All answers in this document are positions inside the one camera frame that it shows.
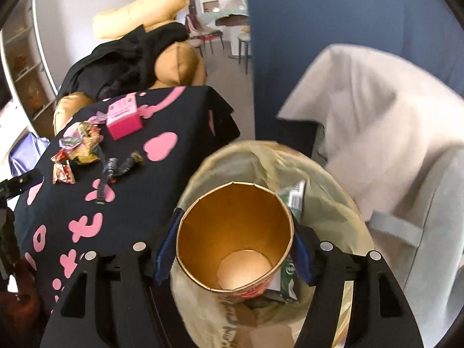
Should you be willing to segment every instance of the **paper cup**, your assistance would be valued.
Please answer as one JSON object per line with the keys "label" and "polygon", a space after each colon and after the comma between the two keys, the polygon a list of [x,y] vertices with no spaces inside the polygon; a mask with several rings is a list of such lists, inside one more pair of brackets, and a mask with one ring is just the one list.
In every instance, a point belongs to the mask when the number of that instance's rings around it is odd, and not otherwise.
{"label": "paper cup", "polygon": [[266,290],[292,241],[291,213],[277,194],[231,182],[189,207],[176,253],[180,267],[200,287],[248,299]]}

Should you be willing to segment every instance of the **pink box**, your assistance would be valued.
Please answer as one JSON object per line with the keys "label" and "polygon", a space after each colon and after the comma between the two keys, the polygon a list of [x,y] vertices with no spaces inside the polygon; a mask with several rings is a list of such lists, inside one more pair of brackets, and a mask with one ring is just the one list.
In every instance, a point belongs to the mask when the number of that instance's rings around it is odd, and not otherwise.
{"label": "pink box", "polygon": [[115,140],[142,129],[142,120],[137,110],[135,93],[128,94],[108,106],[106,127]]}

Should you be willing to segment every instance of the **black jacket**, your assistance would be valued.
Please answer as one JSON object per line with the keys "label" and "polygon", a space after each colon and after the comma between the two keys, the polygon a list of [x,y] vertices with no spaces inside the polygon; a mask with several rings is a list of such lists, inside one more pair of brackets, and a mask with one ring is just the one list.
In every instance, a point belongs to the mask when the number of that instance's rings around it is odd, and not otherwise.
{"label": "black jacket", "polygon": [[139,26],[121,39],[97,46],[74,64],[57,99],[80,91],[96,102],[145,90],[156,81],[154,68],[158,56],[171,44],[188,38],[185,26],[177,22],[148,33]]}

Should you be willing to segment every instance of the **barcode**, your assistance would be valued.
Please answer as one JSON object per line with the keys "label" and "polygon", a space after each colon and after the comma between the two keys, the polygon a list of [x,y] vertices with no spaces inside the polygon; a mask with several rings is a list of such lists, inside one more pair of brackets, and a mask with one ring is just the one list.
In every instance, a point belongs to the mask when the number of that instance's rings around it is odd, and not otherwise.
{"label": "barcode", "polygon": [[298,195],[290,195],[289,207],[301,210],[303,206],[303,198]]}

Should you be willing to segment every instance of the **chair leg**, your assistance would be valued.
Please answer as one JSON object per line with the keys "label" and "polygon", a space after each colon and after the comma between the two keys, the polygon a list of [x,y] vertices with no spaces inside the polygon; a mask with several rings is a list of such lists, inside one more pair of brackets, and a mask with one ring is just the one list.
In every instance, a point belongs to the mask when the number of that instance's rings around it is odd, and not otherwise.
{"label": "chair leg", "polygon": [[245,74],[248,74],[248,42],[245,43]]}
{"label": "chair leg", "polygon": [[240,65],[240,59],[242,58],[242,41],[238,39],[238,64]]}

